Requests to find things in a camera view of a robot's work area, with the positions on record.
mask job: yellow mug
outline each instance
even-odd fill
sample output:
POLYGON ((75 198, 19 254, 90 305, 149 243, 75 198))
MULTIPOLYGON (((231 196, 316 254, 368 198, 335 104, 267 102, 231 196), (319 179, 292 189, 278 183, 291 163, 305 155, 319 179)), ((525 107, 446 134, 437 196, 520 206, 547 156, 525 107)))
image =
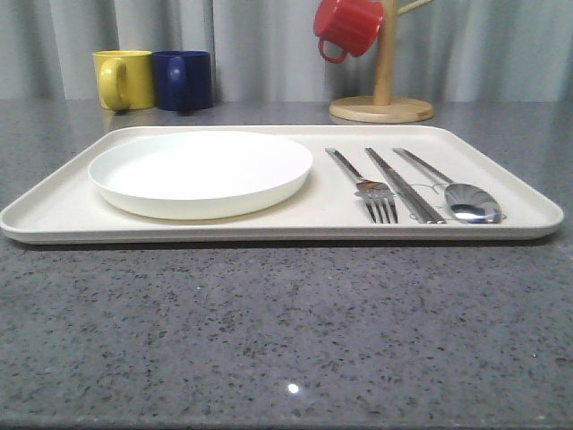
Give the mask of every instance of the yellow mug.
POLYGON ((93 59, 101 107, 118 111, 155 105, 151 51, 98 51, 93 59))

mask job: curtain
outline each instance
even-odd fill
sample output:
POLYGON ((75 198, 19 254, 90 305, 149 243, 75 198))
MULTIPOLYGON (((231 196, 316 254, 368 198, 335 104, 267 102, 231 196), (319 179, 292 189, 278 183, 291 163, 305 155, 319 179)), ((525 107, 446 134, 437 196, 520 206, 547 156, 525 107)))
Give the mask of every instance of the curtain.
MULTIPOLYGON (((91 52, 212 54, 218 100, 372 94, 376 48, 325 62, 320 0, 0 0, 0 99, 96 99, 91 52)), ((571 0, 435 0, 398 19, 395 95, 573 99, 571 0)))

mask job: fork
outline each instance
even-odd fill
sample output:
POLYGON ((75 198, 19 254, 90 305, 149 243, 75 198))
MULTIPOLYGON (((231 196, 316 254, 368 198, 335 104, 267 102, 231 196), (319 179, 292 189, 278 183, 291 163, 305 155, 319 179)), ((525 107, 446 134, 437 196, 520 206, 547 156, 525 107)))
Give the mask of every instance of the fork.
POLYGON ((355 181, 356 188, 358 189, 355 195, 363 199, 372 221, 376 224, 397 224, 398 213, 394 202, 394 194, 390 188, 382 182, 371 181, 363 177, 339 150, 325 148, 325 151, 332 156, 355 181))

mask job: granite countertop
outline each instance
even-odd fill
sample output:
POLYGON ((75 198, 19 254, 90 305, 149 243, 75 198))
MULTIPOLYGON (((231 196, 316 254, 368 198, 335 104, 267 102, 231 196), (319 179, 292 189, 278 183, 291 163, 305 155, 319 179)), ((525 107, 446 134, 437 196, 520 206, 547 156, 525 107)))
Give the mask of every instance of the granite countertop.
MULTIPOLYGON (((555 201, 517 242, 33 246, 0 236, 0 427, 573 427, 573 103, 442 104, 555 201)), ((323 103, 113 115, 0 101, 0 206, 133 125, 333 124, 323 103)))

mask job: white tray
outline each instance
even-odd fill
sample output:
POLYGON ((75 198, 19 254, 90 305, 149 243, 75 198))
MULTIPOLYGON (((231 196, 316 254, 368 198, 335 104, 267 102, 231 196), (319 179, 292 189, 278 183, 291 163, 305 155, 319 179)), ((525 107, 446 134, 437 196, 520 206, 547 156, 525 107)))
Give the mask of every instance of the white tray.
POLYGON ((422 125, 247 125, 133 127, 108 133, 0 213, 4 234, 31 244, 185 242, 230 240, 504 240, 532 239, 559 228, 563 212, 481 152, 440 128, 422 125), (165 133, 236 130, 286 136, 314 157, 303 188, 288 200, 242 216, 177 221, 132 215, 106 203, 88 166, 118 144, 165 133), (325 152, 339 149, 371 179, 381 179, 364 148, 371 146, 446 218, 441 196, 418 169, 392 151, 404 147, 458 182, 481 186, 498 200, 504 220, 495 225, 422 225, 398 201, 399 224, 370 222, 354 185, 325 152))

